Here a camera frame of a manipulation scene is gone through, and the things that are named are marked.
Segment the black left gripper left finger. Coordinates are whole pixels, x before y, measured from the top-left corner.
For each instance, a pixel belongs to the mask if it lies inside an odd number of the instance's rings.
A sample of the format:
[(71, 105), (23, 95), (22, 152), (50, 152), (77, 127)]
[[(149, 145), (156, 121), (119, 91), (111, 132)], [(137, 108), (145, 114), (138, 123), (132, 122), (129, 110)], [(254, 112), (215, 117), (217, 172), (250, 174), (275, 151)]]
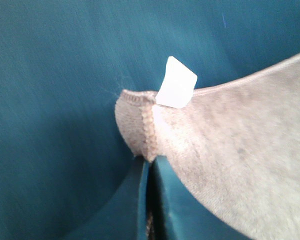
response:
[(73, 240), (146, 240), (146, 191), (149, 164), (135, 157), (110, 200), (85, 224), (72, 232)]

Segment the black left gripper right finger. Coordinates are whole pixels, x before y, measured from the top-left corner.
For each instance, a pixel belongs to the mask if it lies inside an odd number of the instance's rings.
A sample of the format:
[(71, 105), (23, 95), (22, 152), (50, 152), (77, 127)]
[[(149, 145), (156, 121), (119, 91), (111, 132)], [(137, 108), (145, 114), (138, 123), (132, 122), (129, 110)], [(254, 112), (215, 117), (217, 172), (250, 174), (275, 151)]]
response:
[(149, 200), (156, 240), (243, 240), (245, 235), (213, 215), (182, 184), (165, 156), (150, 167)]

